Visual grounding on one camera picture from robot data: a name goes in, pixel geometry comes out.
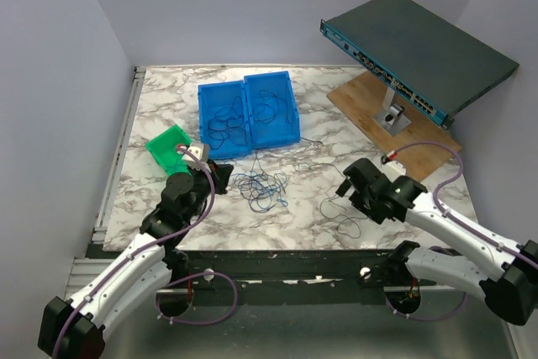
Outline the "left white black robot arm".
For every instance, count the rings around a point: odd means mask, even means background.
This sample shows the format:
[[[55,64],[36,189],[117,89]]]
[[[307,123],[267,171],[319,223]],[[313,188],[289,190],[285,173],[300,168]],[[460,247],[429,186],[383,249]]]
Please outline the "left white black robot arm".
[[[124,251],[87,286],[45,306],[37,346],[51,358],[99,358],[126,316],[159,289],[190,289],[210,270],[191,273],[177,245],[227,192],[234,168],[206,161],[169,176],[161,200]]]

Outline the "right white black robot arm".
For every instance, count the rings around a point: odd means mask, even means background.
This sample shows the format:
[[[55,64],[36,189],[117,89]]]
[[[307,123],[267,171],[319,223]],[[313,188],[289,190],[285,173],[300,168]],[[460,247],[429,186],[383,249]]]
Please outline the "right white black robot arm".
[[[500,319],[525,325],[537,306],[537,244],[495,235],[449,209],[420,182],[387,177],[361,158],[344,171],[336,193],[370,220],[417,227],[456,251],[449,256],[413,241],[400,243],[382,265],[382,279],[440,283],[481,299]]]

